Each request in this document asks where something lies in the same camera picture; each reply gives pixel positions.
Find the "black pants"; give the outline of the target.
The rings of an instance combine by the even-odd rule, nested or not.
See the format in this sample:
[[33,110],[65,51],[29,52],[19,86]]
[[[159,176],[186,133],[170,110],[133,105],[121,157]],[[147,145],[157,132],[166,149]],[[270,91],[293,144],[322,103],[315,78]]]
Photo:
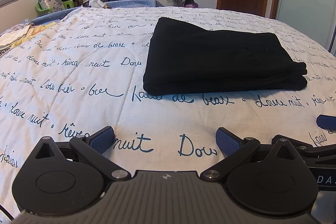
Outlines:
[[153,96],[302,90],[306,74],[306,64],[293,61],[275,34],[210,31],[159,18],[143,89]]

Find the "white script-print duvet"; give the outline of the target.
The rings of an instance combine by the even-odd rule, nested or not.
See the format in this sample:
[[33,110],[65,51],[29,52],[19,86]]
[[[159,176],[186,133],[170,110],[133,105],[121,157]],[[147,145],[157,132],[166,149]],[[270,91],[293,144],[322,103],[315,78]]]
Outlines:
[[[270,32],[307,66],[302,91],[156,97],[143,89],[150,38],[161,17],[205,30]],[[39,139],[67,141],[111,126],[108,158],[134,172],[202,171],[223,158],[215,132],[268,143],[280,134],[322,147],[335,133],[319,115],[335,115],[335,57],[276,20],[215,9],[79,8],[1,57],[1,223],[19,215],[11,187]]]

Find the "folded fabrics stack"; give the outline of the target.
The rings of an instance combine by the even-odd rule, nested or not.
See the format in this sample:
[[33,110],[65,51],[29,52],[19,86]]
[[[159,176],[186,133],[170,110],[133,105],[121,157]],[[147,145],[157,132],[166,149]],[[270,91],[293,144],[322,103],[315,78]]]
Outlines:
[[17,25],[15,26],[15,30],[12,28],[10,32],[4,32],[1,34],[1,51],[8,51],[14,47],[17,47],[23,42],[34,38],[40,32],[54,26],[55,24],[55,22],[51,22],[49,24],[38,26],[33,26],[32,23],[22,23]]

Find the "crumpled plastic bag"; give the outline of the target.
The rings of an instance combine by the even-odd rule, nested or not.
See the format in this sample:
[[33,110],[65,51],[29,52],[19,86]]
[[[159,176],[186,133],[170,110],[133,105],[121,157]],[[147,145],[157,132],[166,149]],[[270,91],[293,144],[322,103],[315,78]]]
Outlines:
[[87,0],[83,2],[82,6],[87,8],[109,9],[109,6],[100,0]]

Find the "blue quilted blanket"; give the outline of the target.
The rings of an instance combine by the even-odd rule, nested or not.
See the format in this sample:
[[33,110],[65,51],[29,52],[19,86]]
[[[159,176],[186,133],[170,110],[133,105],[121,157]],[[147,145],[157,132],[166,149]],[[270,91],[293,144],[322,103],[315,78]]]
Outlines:
[[[105,8],[105,9],[115,9],[115,8],[138,8],[138,7],[163,7],[157,0],[121,0],[121,1],[110,1],[110,2],[99,2],[98,0],[85,1],[81,7],[85,8]],[[26,22],[32,23],[33,25],[42,25],[50,22],[57,22],[63,19],[73,10],[78,9],[78,7],[65,9],[62,11],[53,12],[51,14],[46,14],[35,19],[26,20]]]

